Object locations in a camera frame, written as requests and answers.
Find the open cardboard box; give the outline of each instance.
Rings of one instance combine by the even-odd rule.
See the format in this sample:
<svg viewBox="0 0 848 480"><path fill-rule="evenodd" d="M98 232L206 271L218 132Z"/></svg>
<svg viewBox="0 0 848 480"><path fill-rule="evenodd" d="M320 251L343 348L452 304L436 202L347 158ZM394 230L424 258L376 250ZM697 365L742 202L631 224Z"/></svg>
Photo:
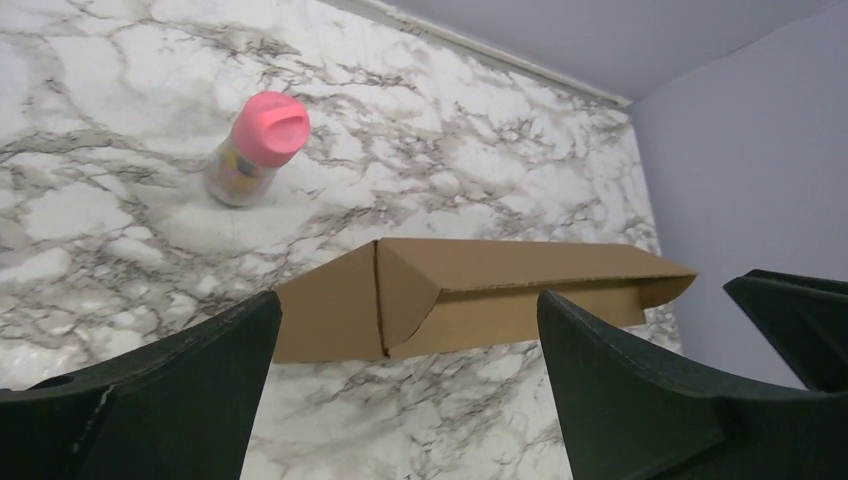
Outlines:
<svg viewBox="0 0 848 480"><path fill-rule="evenodd" d="M274 361L403 358L539 338L558 292L618 327L645 323L695 272L628 245L384 238L274 290Z"/></svg>

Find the black plastic part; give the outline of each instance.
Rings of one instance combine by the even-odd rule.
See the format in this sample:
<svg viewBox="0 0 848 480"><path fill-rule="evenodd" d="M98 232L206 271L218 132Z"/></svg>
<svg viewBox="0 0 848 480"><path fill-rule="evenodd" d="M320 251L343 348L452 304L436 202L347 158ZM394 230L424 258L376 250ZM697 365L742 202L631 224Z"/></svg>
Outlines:
<svg viewBox="0 0 848 480"><path fill-rule="evenodd" d="M848 391L848 283L754 270L724 290L807 388Z"/></svg>
<svg viewBox="0 0 848 480"><path fill-rule="evenodd" d="M0 476L238 479L282 313L272 292L111 360L0 392Z"/></svg>
<svg viewBox="0 0 848 480"><path fill-rule="evenodd" d="M575 480L848 478L848 395L701 365L552 292L539 335Z"/></svg>

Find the clear plastic bottle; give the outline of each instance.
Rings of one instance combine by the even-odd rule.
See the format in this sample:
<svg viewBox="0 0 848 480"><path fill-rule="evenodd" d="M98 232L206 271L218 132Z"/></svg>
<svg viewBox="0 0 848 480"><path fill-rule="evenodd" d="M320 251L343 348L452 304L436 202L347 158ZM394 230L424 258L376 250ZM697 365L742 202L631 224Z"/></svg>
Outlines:
<svg viewBox="0 0 848 480"><path fill-rule="evenodd" d="M277 92L250 97L206 166L206 188L226 205L256 203L277 170L306 144L309 131L309 115L296 99Z"/></svg>

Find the transparent jar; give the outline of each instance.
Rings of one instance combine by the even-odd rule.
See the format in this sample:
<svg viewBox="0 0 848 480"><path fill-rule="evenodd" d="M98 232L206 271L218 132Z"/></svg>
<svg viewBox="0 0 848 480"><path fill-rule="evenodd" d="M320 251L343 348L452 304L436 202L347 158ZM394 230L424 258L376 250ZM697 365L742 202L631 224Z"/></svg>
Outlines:
<svg viewBox="0 0 848 480"><path fill-rule="evenodd" d="M250 97L204 170L207 190L229 206L253 205L303 148L309 131L309 115L296 99L277 92Z"/></svg>

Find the marble countertop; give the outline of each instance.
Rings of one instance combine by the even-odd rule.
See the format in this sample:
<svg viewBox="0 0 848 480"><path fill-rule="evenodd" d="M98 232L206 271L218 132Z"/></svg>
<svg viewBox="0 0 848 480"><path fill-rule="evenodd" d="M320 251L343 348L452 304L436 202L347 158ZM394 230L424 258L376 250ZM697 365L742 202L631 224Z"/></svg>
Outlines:
<svg viewBox="0 0 848 480"><path fill-rule="evenodd" d="M0 387L385 235L658 251L626 115L315 0L8 0L0 65ZM228 210L200 171L263 89L314 133L260 205ZM635 332L677 347L667 309ZM273 365L243 472L569 477L537 342Z"/></svg>

